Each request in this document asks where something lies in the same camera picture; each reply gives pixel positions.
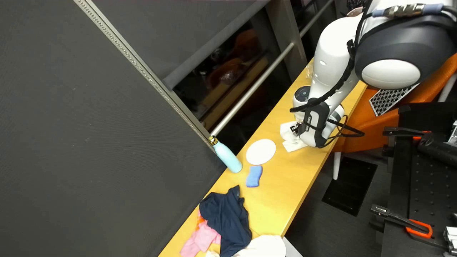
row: navy cloth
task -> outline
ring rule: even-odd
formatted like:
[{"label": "navy cloth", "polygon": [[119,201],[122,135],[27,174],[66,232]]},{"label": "navy cloth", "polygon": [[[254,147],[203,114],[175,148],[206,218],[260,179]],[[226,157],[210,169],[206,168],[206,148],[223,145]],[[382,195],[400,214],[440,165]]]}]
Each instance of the navy cloth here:
[{"label": "navy cloth", "polygon": [[210,192],[200,202],[200,214],[222,235],[220,257],[232,257],[252,241],[247,211],[240,197],[240,185],[227,194]]}]

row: pink cloth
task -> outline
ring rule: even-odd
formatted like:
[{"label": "pink cloth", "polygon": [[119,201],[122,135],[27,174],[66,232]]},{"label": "pink cloth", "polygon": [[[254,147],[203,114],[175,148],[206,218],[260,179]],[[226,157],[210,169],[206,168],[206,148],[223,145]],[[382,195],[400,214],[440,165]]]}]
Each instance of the pink cloth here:
[{"label": "pink cloth", "polygon": [[204,221],[186,241],[182,257],[196,257],[199,251],[207,251],[213,242],[220,244],[220,234]]}]

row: blue sponge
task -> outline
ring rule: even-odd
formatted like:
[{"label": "blue sponge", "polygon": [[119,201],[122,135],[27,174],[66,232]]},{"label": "blue sponge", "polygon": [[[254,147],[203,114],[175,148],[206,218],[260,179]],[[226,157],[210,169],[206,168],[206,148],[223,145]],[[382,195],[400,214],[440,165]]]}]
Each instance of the blue sponge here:
[{"label": "blue sponge", "polygon": [[252,169],[249,171],[246,187],[259,187],[262,172],[263,172],[262,165],[253,165]]}]

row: wooden table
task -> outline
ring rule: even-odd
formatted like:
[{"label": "wooden table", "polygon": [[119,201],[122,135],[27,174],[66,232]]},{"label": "wooden table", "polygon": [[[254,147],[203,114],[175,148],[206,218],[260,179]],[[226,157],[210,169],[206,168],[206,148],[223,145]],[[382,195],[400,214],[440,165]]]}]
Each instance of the wooden table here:
[{"label": "wooden table", "polygon": [[[310,84],[309,67],[312,67],[312,64],[302,71],[302,74],[296,78],[292,87],[286,91],[267,118],[260,124],[260,127],[239,152],[239,158],[243,162],[243,169],[237,174],[226,169],[210,188],[210,191],[227,192],[229,188],[240,184],[242,195],[244,197],[244,206],[249,211],[249,222],[253,236],[260,234],[286,234],[316,177],[332,152],[332,148],[334,147],[334,142],[332,142],[326,148],[309,147],[293,152],[287,152],[283,147],[280,124],[294,119],[294,115],[289,111],[289,108],[292,107],[293,94],[296,89],[302,85]],[[343,101],[346,114],[352,114],[364,89],[366,84],[359,82],[350,95]],[[246,177],[249,174],[250,164],[246,161],[246,151],[249,145],[260,138],[273,139],[277,151],[269,162],[263,164],[260,187],[247,188]],[[160,255],[180,255],[182,246],[196,229],[199,219],[197,209],[199,206],[196,206],[189,218],[183,222],[180,229],[169,241]]]}]

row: white robot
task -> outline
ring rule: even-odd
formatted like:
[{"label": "white robot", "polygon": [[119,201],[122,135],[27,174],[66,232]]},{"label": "white robot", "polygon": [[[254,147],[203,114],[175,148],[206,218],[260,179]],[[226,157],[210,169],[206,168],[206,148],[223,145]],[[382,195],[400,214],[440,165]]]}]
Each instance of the white robot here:
[{"label": "white robot", "polygon": [[310,147],[329,144],[340,102],[359,79],[403,88],[432,75],[456,52],[452,0],[373,0],[363,14],[329,24],[319,38],[313,82],[296,92],[292,131]]}]

